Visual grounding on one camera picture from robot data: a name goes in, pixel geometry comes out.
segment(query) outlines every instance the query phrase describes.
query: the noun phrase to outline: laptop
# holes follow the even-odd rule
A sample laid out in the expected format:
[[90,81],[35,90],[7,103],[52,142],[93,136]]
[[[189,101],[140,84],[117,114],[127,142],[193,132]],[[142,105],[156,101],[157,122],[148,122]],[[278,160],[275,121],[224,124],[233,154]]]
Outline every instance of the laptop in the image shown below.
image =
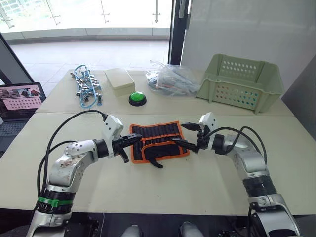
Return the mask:
[[0,85],[0,151],[10,146],[46,99],[39,82]]

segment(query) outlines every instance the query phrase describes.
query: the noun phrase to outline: green button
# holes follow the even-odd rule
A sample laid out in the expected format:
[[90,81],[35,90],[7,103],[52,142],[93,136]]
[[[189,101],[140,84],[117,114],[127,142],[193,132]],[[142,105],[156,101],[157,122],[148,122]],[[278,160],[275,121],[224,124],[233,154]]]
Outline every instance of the green button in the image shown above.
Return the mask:
[[145,98],[145,95],[142,92],[136,91],[130,95],[130,98],[133,101],[142,101]]

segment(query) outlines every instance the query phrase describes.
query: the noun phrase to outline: tiled floor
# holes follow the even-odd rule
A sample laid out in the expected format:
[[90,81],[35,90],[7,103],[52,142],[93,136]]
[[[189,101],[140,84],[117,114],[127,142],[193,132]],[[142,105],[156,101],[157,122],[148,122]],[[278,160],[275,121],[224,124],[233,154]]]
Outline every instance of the tiled floor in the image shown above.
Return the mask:
[[69,69],[86,64],[92,70],[124,67],[146,70],[150,60],[167,63],[166,41],[86,41],[19,44],[11,46],[34,81],[49,95]]

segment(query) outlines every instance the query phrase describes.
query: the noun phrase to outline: white table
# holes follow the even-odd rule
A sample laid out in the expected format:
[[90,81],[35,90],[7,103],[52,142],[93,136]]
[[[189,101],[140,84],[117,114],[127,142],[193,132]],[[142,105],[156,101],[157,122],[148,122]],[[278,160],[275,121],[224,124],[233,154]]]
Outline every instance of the white table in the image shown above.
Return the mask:
[[[37,113],[77,113],[84,109],[75,96],[77,85],[71,77],[69,70],[63,79],[56,85]],[[99,80],[102,94],[102,106],[94,106],[109,114],[134,114],[134,115],[203,115],[212,111],[217,115],[254,115],[253,111],[242,109],[217,102],[208,103],[203,99],[194,97],[168,97],[150,91],[144,71],[130,71],[135,81],[135,89],[145,93],[147,103],[141,107],[131,106],[128,95],[115,97],[104,71],[91,71]],[[270,109],[260,116],[293,116],[287,106],[278,99]]]
[[[72,114],[33,115],[0,159],[0,207],[32,209],[37,200],[36,175],[53,131]],[[180,120],[196,122],[200,115],[116,116],[127,134],[132,123],[149,125]],[[268,166],[277,190],[293,214],[316,214],[315,142],[293,116],[217,116],[220,126],[253,127],[268,152]],[[57,135],[64,140],[100,139],[99,114],[72,120]],[[196,133],[183,129],[195,142]],[[50,156],[49,169],[64,147]],[[151,164],[124,164],[120,157],[102,158],[86,171],[73,211],[115,213],[170,213],[199,215],[246,215],[247,195],[232,161],[227,156],[201,150],[184,158]]]

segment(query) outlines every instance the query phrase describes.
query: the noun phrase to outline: green push button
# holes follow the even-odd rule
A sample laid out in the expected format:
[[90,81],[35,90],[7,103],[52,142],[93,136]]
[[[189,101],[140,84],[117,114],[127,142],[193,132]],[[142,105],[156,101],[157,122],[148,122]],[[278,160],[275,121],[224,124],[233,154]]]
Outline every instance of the green push button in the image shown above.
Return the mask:
[[145,98],[145,95],[143,92],[136,91],[134,93],[131,93],[130,98],[133,101],[141,101]]
[[146,104],[147,99],[143,92],[136,91],[131,93],[128,101],[132,106],[142,106]]

